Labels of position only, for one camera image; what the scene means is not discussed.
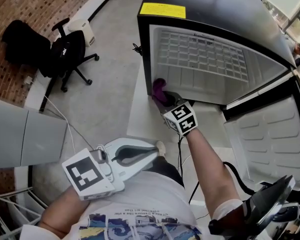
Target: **black mini fridge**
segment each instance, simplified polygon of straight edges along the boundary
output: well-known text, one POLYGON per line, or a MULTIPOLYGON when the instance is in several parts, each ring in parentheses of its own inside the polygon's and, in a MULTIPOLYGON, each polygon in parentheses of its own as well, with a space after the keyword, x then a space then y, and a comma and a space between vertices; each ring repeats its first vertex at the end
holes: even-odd
POLYGON ((300 75, 262 1, 143 0, 137 20, 147 94, 220 105, 240 176, 293 175, 300 198, 300 75))

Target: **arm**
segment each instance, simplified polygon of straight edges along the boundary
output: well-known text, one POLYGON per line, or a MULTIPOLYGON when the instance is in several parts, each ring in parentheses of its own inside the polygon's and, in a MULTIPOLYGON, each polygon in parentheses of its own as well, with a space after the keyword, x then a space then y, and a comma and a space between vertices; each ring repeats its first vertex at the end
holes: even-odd
POLYGON ((70 186, 44 211, 38 226, 51 231, 60 239, 79 221, 90 201, 81 201, 75 189, 70 186))
POLYGON ((219 156, 198 129, 186 136, 195 171, 211 216, 230 199, 240 199, 234 181, 219 156))

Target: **purple object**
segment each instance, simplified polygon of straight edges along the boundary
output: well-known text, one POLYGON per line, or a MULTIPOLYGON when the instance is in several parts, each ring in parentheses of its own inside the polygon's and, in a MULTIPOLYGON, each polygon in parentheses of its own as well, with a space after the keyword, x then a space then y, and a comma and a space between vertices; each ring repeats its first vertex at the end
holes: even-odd
POLYGON ((161 103, 166 103, 168 101, 164 91, 162 90, 166 84, 166 80, 158 78, 154 80, 152 85, 152 96, 156 97, 161 103))

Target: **yellow warning label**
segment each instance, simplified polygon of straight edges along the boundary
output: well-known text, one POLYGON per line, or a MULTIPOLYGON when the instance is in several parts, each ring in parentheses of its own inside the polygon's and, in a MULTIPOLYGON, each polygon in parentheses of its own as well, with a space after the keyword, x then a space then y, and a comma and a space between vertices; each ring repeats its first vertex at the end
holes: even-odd
POLYGON ((144 2, 140 14, 186 18, 186 7, 165 3, 144 2))

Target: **brick wall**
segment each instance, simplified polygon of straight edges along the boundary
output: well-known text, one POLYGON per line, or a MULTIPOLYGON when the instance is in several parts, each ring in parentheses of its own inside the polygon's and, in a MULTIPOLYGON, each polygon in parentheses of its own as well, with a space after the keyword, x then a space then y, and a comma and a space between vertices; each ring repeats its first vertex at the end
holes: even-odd
POLYGON ((1 42, 5 28, 13 20, 25 21, 39 34, 53 41, 58 31, 51 28, 58 21, 72 17, 88 0, 0 0, 0 99, 23 107, 28 94, 24 85, 27 76, 33 77, 35 68, 8 63, 5 44, 1 42))

